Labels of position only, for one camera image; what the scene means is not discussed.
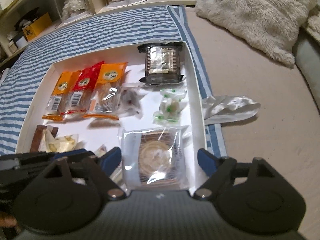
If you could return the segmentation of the person right hand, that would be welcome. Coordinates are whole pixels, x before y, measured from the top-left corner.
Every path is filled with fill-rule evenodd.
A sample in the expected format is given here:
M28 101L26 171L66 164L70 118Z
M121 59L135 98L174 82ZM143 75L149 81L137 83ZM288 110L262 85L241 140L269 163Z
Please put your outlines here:
M17 220L12 215L7 213L0 213L0 227L3 228L12 228L17 225Z

